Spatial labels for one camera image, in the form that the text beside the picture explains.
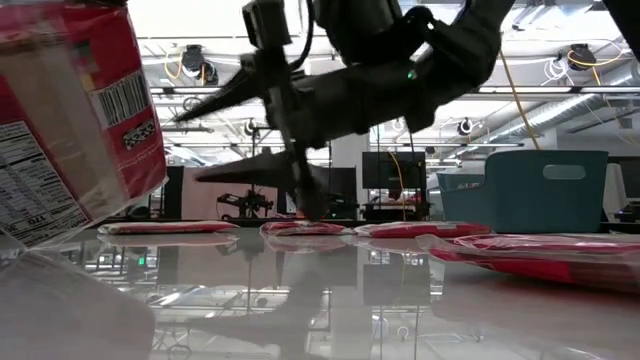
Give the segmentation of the tall black panel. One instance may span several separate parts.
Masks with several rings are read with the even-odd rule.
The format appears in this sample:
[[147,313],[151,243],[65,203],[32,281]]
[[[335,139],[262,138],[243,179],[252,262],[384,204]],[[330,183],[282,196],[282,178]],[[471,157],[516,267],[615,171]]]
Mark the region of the tall black panel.
[[184,166],[169,166],[168,181],[163,190],[163,216],[168,219],[182,219],[182,192],[184,182]]

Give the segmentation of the teal plastic basket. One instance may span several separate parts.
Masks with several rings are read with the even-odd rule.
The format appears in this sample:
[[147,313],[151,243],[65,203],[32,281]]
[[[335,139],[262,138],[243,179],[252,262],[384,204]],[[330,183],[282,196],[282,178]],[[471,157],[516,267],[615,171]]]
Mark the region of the teal plastic basket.
[[482,174],[437,175],[444,218],[497,233],[594,233],[607,163],[605,151],[494,153]]

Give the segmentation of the black desk monitor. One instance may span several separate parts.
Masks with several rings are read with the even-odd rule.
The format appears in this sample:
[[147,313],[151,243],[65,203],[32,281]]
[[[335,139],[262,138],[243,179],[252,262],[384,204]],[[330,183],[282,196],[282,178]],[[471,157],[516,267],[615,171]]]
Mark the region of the black desk monitor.
[[640,156],[610,156],[608,162],[620,166],[626,196],[640,199]]

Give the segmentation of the red Orville Redenbacher popcorn bag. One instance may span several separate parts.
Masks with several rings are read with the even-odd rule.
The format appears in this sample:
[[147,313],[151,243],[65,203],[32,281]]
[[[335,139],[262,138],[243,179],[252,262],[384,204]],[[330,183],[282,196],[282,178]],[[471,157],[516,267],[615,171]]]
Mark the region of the red Orville Redenbacher popcorn bag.
[[66,240],[165,178],[127,0],[0,0],[0,248]]
[[423,235],[421,248],[449,262],[557,283],[640,294],[640,235]]
[[342,225],[325,222],[282,221],[263,224],[260,227],[260,233],[267,236],[315,236],[348,235],[353,231]]
[[170,233],[212,233],[238,228],[226,221],[180,221],[180,222],[122,222],[101,225],[98,232],[103,235],[148,235]]
[[371,238],[415,238],[433,235],[439,238],[455,238],[492,233],[486,225],[464,222],[389,222],[368,224],[354,228],[359,236]]

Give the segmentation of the pink curtain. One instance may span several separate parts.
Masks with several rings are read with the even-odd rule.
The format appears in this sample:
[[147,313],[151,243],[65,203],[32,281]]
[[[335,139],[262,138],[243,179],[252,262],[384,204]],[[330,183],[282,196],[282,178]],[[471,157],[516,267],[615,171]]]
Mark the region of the pink curtain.
[[199,168],[185,167],[182,187],[183,220],[219,220],[223,215],[237,217],[237,207],[218,203],[217,198],[230,193],[245,196],[251,189],[249,184],[200,183],[195,180]]

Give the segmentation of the white building column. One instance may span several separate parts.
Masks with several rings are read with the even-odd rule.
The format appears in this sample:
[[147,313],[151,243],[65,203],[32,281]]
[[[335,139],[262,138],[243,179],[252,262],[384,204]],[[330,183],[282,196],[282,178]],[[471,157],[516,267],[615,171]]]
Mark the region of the white building column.
[[368,135],[349,135],[331,143],[331,189],[359,204],[355,218],[362,220],[361,206],[369,191],[363,188],[362,153],[369,151]]

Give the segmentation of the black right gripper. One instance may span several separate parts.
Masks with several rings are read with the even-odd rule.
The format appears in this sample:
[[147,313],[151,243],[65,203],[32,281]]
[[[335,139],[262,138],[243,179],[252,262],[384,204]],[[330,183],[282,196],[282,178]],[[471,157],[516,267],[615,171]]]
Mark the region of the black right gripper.
[[204,168],[194,175],[197,182],[294,189],[303,214],[316,221],[324,216],[327,205],[312,175],[308,148],[363,135],[398,117],[416,130],[433,123],[433,57],[355,65],[293,81],[281,48],[259,50],[255,56],[254,70],[240,69],[219,91],[173,121],[191,121],[259,98],[268,123],[280,131],[285,151]]

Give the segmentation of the silver ventilation duct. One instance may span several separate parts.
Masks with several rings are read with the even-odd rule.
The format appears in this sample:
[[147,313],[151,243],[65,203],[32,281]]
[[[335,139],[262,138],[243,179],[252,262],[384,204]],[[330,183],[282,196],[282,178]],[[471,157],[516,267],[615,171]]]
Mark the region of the silver ventilation duct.
[[633,60],[620,71],[608,74],[608,83],[602,86],[574,86],[569,97],[560,102],[549,102],[525,113],[531,130],[544,131],[607,105],[615,97],[640,97],[640,63]]

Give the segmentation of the black aluminium table frame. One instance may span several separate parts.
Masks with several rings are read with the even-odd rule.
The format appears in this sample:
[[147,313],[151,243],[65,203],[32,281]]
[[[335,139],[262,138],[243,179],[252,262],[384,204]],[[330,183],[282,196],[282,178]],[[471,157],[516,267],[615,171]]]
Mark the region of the black aluminium table frame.
[[[267,222],[293,222],[294,218],[257,218],[257,219],[231,219],[229,223],[238,225],[242,228],[259,228]],[[108,217],[100,222],[95,222],[87,226],[87,229],[97,229],[98,227],[111,223],[139,223],[139,222],[152,222],[152,223],[167,223],[167,222],[180,222],[179,219],[129,219],[124,217]],[[340,220],[340,219],[323,219],[324,223],[331,223],[341,225],[347,228],[355,228],[363,225],[383,224],[386,220]],[[619,232],[624,234],[640,234],[640,223],[619,223],[619,222],[601,222],[598,233]]]

